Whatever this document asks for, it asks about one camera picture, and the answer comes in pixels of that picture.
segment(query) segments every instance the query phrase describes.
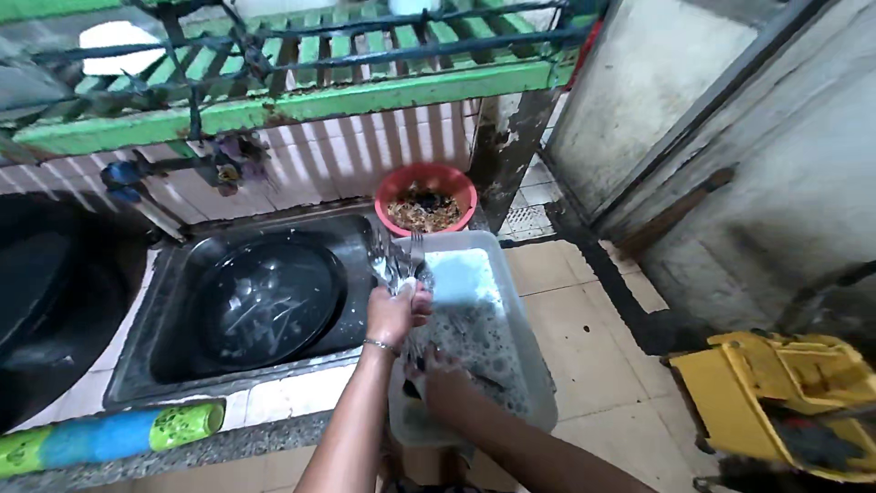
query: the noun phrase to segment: hand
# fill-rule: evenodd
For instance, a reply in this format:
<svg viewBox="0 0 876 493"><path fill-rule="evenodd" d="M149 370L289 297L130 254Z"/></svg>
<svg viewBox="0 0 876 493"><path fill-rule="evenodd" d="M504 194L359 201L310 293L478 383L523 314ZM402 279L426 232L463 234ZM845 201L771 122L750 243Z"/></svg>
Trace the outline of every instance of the hand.
<svg viewBox="0 0 876 493"><path fill-rule="evenodd" d="M440 421L452 424L460 405L472 397L480 396L480 393L459 358L439 351L433 342L428 344L423 360L425 371L420 371L412 361L408 361L405 364L405 377L417 388L429 412Z"/></svg>
<svg viewBox="0 0 876 493"><path fill-rule="evenodd" d="M411 327L426 324L426 315L432 314L431 305L432 293L422 282L414 287L414 281L405 281L396 296L391 296L385 286L377 286L368 298L365 337L401 349Z"/></svg>

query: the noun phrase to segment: yellow mop bucket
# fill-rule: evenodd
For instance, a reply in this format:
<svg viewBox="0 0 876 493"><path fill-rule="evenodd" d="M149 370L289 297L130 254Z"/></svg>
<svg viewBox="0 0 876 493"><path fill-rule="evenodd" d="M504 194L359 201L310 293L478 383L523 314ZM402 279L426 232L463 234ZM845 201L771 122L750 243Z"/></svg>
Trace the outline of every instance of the yellow mop bucket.
<svg viewBox="0 0 876 493"><path fill-rule="evenodd" d="M872 391L872 370L853 348L836 338L821 339L825 337L805 336L805 340L789 342L734 332L709 338L712 349L670 359L705 425L709 445L733 454L786 462L833 481L876 482L876 444L857 419L825 424L840 439L860 447L864 456L849 459L845 470L821 468L797 460L788 451L759 402L761 398L774 399L789 404L794 411L807 406L827 411L863 403ZM830 348L812 346L819 344ZM810 354L816 357L803 358ZM843 363L838 354L849 356L849 360ZM850 368L866 370L863 379ZM814 385L813 371L828 378L826 387Z"/></svg>

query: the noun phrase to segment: soapy water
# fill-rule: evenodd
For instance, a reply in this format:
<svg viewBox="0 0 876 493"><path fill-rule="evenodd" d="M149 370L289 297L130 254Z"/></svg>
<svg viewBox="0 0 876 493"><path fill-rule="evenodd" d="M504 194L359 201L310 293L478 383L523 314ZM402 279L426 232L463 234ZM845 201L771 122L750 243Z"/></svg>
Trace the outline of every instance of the soapy water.
<svg viewBox="0 0 876 493"><path fill-rule="evenodd" d="M411 331L403 350L434 342L472 374L498 383L473 379L486 396L524 417L530 409L529 392L487 252L430 252L425 262L433 276L434 313L426 325Z"/></svg>

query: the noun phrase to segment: plastic basin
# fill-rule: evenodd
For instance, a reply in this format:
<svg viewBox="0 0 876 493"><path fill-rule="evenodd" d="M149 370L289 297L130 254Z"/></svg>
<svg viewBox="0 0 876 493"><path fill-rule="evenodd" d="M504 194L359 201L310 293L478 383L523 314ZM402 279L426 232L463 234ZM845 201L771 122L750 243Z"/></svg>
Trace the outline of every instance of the plastic basin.
<svg viewBox="0 0 876 493"><path fill-rule="evenodd" d="M398 199L399 195L407 190L413 182L419 182L421 186L442 194L450 195L456 199L459 211L463 214L459 221L443 232L460 231L471 220L477 205L477 192L469 177L462 171L437 163L420 163L398 168L387 175L378 187L375 196L374 208L378 218L393 234L397 236L411 236L411 232L401 228L389 218L387 207Z"/></svg>

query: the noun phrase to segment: white plastic tub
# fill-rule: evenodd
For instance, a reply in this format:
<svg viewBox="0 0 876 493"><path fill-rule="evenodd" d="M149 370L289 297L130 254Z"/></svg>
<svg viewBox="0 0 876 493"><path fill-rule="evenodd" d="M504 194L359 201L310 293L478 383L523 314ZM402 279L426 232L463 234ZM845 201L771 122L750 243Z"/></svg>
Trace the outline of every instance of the white plastic tub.
<svg viewBox="0 0 876 493"><path fill-rule="evenodd" d="M410 248L409 238L396 239L395 242L405 251ZM485 231L441 232L426 235L423 246L426 253L475 248L486 252L492 277L498 287L501 305L505 310L511 344L515 346L522 380L526 387L529 405L521 417L530 425L551 432L557 421L555 387L548 367L541 357L538 342L526 319L517 290L514 288L505 254L502 253L496 237ZM443 272L440 268L433 269L437 311L441 309L442 303L464 301L478 296L477 290L472 289L471 272L461 272L461 269L466 267L459 263L451 267L452 270ZM408 447L445 447L462 444L463 441L459 437L428 416L422 401L404 395L401 390L405 381L403 364L401 358L396 360L390 377L389 419L392 434L402 445Z"/></svg>

